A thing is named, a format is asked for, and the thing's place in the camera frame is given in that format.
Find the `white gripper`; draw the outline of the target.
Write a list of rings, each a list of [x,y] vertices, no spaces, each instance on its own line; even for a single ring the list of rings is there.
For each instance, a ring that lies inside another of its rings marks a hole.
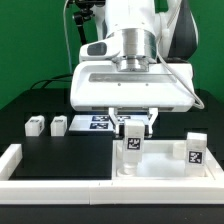
[[[185,112],[194,103],[192,67],[165,65],[146,40],[104,39],[85,44],[74,70],[70,102],[77,111],[108,110],[119,136],[117,109],[147,112],[152,137],[158,110]]]

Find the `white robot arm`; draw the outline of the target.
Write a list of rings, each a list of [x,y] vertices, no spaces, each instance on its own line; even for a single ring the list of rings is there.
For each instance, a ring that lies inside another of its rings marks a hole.
[[[152,134],[160,112],[202,107],[188,62],[198,44],[187,0],[167,0],[157,13],[154,0],[79,1],[93,18],[98,39],[81,46],[70,93],[77,111],[104,112],[121,135],[142,127]]]

